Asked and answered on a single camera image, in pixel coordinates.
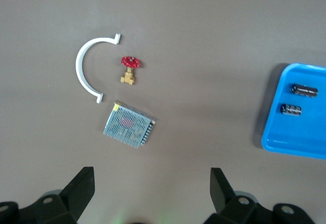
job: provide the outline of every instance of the blue tray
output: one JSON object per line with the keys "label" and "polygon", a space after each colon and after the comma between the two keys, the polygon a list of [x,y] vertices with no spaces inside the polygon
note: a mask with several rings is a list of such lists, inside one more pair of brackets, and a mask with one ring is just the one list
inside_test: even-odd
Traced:
{"label": "blue tray", "polygon": [[[318,89],[314,98],[291,93],[293,84]],[[282,104],[302,108],[300,116],[281,113]],[[265,150],[326,159],[326,68],[291,64],[282,72],[261,144]]]}

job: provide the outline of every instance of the perforated metal casing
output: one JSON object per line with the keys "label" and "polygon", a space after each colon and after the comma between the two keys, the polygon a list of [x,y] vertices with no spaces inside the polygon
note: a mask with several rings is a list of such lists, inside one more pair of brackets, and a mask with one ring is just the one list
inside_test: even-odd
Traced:
{"label": "perforated metal casing", "polygon": [[138,148],[145,144],[154,124],[151,116],[116,101],[103,133]]}

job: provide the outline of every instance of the capacitor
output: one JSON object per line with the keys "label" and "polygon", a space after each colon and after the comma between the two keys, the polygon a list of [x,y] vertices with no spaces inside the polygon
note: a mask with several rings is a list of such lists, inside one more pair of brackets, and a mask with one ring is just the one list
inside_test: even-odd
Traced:
{"label": "capacitor", "polygon": [[285,115],[299,116],[302,113],[302,109],[300,106],[284,103],[281,105],[281,113]]}
{"label": "capacitor", "polygon": [[306,87],[306,86],[299,85],[299,84],[293,84],[291,86],[291,93],[314,98],[318,94],[318,89]]}

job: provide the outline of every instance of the white c-shaped object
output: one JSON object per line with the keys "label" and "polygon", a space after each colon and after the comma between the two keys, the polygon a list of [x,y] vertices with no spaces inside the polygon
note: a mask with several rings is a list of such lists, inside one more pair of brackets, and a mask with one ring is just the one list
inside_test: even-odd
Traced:
{"label": "white c-shaped object", "polygon": [[93,40],[88,41],[87,43],[85,43],[81,49],[79,50],[78,54],[77,54],[77,58],[76,58],[76,73],[78,76],[78,79],[80,81],[80,83],[83,85],[83,87],[92,95],[96,96],[96,102],[100,103],[102,101],[103,98],[103,93],[95,90],[94,88],[91,87],[91,85],[89,85],[89,83],[86,81],[86,78],[84,76],[83,73],[83,59],[85,56],[85,53],[87,52],[87,50],[93,46],[96,43],[99,42],[108,42],[108,43],[112,43],[112,44],[118,44],[119,40],[120,40],[121,34],[120,33],[116,33],[115,38],[107,38],[107,37],[100,37],[100,38],[95,38]]}

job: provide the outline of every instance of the yellow sticker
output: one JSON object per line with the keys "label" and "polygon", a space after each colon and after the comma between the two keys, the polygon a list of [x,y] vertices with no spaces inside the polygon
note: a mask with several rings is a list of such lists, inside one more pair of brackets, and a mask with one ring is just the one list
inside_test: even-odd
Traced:
{"label": "yellow sticker", "polygon": [[113,107],[113,110],[114,111],[118,111],[118,108],[119,108],[119,105],[118,104],[115,104],[114,107]]}

